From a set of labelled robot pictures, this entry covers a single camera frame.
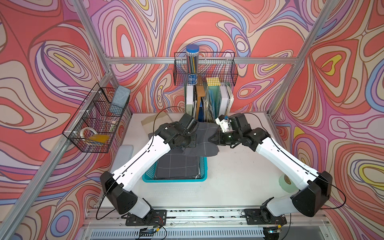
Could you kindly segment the dark grey checked cloth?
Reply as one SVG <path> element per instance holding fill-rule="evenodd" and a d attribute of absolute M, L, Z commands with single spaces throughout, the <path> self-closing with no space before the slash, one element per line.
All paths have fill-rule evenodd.
<path fill-rule="evenodd" d="M 187 157 L 173 149 L 157 161 L 155 180 L 192 180 L 201 177 L 200 158 Z"/>
<path fill-rule="evenodd" d="M 194 148 L 184 148 L 183 155 L 187 157 L 213 157 L 219 153 L 216 144 L 211 143 L 209 138 L 216 134 L 218 125 L 214 123 L 200 122 L 194 129 L 196 133 L 196 146 Z"/>

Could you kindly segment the dark grey checked cloth front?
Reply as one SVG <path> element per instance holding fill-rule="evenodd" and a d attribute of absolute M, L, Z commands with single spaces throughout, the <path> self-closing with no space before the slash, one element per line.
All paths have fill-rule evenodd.
<path fill-rule="evenodd" d="M 173 149 L 157 161 L 155 180 L 192 180 L 201 177 L 200 158 L 187 157 Z"/>

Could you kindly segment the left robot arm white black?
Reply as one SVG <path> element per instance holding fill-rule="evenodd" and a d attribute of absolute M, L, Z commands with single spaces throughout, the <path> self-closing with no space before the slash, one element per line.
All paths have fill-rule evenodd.
<path fill-rule="evenodd" d="M 103 198 L 107 198 L 120 215 L 127 213 L 145 219 L 152 206 L 132 192 L 142 175 L 172 149 L 194 148 L 198 121 L 184 114 L 179 121 L 165 123 L 153 131 L 149 142 L 122 167 L 104 172 L 101 177 Z"/>

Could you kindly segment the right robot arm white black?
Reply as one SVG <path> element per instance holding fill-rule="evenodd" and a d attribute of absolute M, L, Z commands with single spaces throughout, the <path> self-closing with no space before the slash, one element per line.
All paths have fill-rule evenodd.
<path fill-rule="evenodd" d="M 218 128 L 209 142 L 232 149 L 238 145 L 250 148 L 271 162 L 297 187 L 294 194 L 281 198 L 271 197 L 261 205 L 260 214 L 265 222 L 292 213 L 314 217 L 330 199 L 333 177 L 326 171 L 320 173 L 298 160 L 281 147 L 264 126 L 253 129 L 242 113 L 221 115 L 215 122 Z"/>

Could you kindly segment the green desktop file organizer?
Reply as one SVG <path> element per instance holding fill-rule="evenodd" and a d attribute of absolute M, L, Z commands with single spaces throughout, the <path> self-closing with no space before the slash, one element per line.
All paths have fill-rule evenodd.
<path fill-rule="evenodd" d="M 229 103 L 226 112 L 226 116 L 230 116 L 230 111 L 234 103 L 234 94 L 232 87 L 226 86 Z M 218 118 L 219 107 L 219 86 L 208 87 L 204 86 L 192 86 L 186 85 L 184 87 L 185 96 L 185 112 L 194 117 L 199 122 L 214 123 Z"/>

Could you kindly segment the white book in organizer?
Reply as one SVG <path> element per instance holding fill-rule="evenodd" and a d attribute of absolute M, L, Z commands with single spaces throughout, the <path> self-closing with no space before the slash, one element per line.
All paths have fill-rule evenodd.
<path fill-rule="evenodd" d="M 219 107 L 218 116 L 226 115 L 229 103 L 229 95 L 226 86 L 219 86 Z"/>

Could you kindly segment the yellow sticky note block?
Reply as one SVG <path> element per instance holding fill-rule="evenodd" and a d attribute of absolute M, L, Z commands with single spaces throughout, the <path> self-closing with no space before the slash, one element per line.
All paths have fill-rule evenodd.
<path fill-rule="evenodd" d="M 214 86 L 220 86 L 221 81 L 219 77 L 207 77 L 206 78 L 207 86 L 208 87 L 214 87 Z"/>

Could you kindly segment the white flat tin box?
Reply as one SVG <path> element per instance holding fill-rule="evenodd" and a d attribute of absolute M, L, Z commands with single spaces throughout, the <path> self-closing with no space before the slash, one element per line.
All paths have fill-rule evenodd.
<path fill-rule="evenodd" d="M 133 152 L 133 145 L 121 145 L 117 151 L 110 172 L 113 173 L 115 170 L 119 169 L 125 163 L 127 163 L 132 158 Z"/>

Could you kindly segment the green pencil cup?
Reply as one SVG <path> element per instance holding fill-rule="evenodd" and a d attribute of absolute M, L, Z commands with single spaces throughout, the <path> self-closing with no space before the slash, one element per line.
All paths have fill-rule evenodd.
<path fill-rule="evenodd" d="M 296 193 L 299 190 L 297 186 L 291 181 L 291 179 L 288 178 L 285 174 L 280 176 L 279 185 L 287 193 Z"/>

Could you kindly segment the grey blue sponge block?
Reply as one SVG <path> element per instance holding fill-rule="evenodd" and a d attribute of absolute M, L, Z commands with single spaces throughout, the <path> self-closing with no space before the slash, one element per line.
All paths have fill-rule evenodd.
<path fill-rule="evenodd" d="M 127 101 L 129 100 L 131 94 L 131 90 L 124 87 L 124 86 L 118 86 L 115 90 L 113 100 L 111 102 L 112 107 L 119 107 L 124 108 Z"/>

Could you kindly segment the yellow flat pad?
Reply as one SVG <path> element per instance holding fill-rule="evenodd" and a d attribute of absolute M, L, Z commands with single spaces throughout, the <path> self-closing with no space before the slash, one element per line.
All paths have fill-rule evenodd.
<path fill-rule="evenodd" d="M 106 144 L 109 141 L 110 137 L 108 135 L 100 135 L 100 134 L 95 134 L 90 136 L 89 138 L 86 139 L 88 143 L 92 144 Z"/>

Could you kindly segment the blue lidded pencil tube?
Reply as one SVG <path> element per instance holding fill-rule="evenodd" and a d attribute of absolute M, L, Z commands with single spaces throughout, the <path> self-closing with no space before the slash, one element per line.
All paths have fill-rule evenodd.
<path fill-rule="evenodd" d="M 190 44 L 186 46 L 189 85 L 196 85 L 198 82 L 199 51 L 198 45 Z"/>

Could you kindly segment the white tape roll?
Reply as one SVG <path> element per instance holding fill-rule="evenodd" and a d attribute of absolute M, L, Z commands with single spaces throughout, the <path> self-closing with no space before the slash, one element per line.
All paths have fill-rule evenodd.
<path fill-rule="evenodd" d="M 98 132 L 95 129 L 90 128 L 90 127 L 85 127 L 85 128 L 82 128 L 80 130 L 80 137 L 82 139 L 86 139 L 87 137 L 91 137 L 91 136 L 97 135 L 97 134 L 98 134 Z"/>

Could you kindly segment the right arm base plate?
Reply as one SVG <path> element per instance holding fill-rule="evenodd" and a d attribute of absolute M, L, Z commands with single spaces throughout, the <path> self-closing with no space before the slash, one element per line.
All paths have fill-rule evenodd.
<path fill-rule="evenodd" d="M 287 224 L 286 217 L 275 217 L 265 209 L 244 209 L 241 211 L 248 225 L 273 225 L 284 226 Z"/>

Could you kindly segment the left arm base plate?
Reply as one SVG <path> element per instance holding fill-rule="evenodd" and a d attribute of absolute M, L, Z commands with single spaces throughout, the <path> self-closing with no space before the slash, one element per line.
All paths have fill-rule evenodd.
<path fill-rule="evenodd" d="M 167 210 L 150 210 L 143 218 L 127 213 L 122 215 L 121 218 L 126 220 L 126 226 L 128 227 L 163 226 L 167 220 Z"/>

